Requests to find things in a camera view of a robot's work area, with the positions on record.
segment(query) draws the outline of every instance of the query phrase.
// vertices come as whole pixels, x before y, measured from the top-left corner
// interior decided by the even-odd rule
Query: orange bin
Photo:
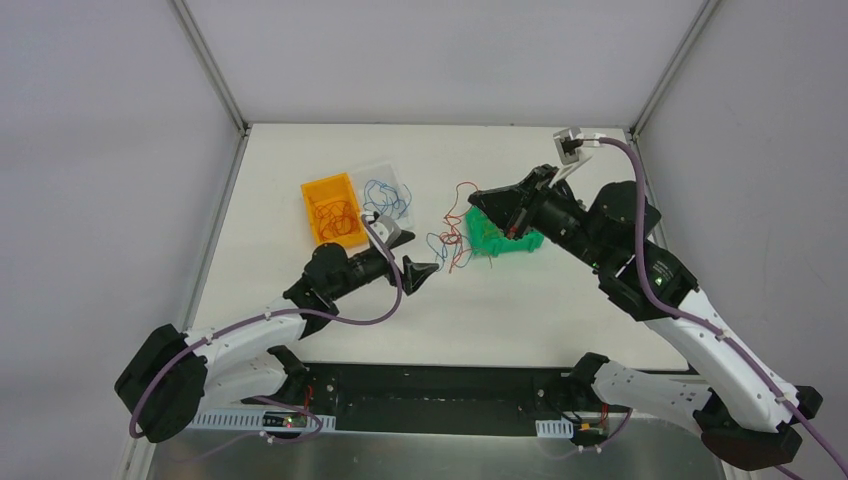
[[[359,219],[359,204],[347,173],[300,186],[315,243],[355,247],[368,241]]]

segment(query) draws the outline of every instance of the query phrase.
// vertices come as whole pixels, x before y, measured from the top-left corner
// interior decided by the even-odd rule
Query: white wall
[[[0,476],[110,478],[235,129],[164,0],[5,1],[0,45]]]
[[[848,4],[728,1],[641,142],[671,247],[848,453]],[[838,470],[809,437],[792,469]],[[781,478],[773,470],[767,478]]]
[[[255,122],[630,125],[702,0],[192,0]]]

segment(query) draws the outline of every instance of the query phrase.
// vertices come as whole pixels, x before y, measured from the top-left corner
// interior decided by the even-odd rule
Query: white table
[[[553,128],[408,125],[254,125],[214,252],[194,326],[224,325],[254,313],[294,283],[315,243],[300,185],[363,163],[392,161],[413,194],[418,238],[398,258],[433,261],[427,232],[443,231],[454,187],[487,189],[520,181],[536,165],[558,164]],[[600,131],[624,139],[618,129]],[[632,179],[612,147],[569,177],[591,204],[601,186]],[[461,199],[461,206],[467,206]],[[532,254],[475,258],[436,273],[399,312],[372,327],[331,323],[292,345],[303,361],[567,367],[587,351],[631,367],[684,370],[662,338],[614,307],[590,269],[546,241]],[[337,302],[368,319],[394,297],[384,280]]]

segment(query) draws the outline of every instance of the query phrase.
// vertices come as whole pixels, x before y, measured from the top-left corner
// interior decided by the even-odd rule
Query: green plastic basket
[[[465,214],[465,221],[474,255],[497,257],[507,252],[532,252],[545,240],[545,236],[539,232],[530,232],[520,240],[510,240],[477,207],[471,207]]]

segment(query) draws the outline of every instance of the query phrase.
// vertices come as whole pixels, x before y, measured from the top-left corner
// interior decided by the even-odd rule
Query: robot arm
[[[649,301],[635,261],[636,183],[604,186],[587,209],[565,180],[589,158],[582,151],[583,142],[575,132],[555,135],[562,168],[536,167],[520,183],[476,192],[469,203],[508,238],[539,231],[590,266],[609,300],[671,343],[707,385],[654,377],[592,353],[578,362],[570,378],[604,403],[635,408],[700,435],[713,453],[738,468],[755,470],[790,462],[801,443],[791,428],[792,413],[724,340],[733,339],[747,352],[806,418],[815,416],[821,396],[811,387],[793,386],[763,364],[715,311],[692,273],[648,240],[660,213],[641,199],[645,202],[641,240],[652,292],[662,303],[708,319],[716,328],[670,318]]]
[[[336,317],[335,300],[380,277],[411,295],[438,269],[405,256],[401,273],[388,249],[409,242],[414,234],[386,216],[372,215],[369,224],[370,248],[348,258],[338,244],[320,245],[301,278],[247,320],[182,334],[170,324],[154,330],[115,383],[143,435],[161,442],[209,408],[257,395],[302,392],[298,384],[305,371],[286,345],[320,331],[331,319],[377,323]],[[131,432],[137,433],[134,428],[135,421]]]

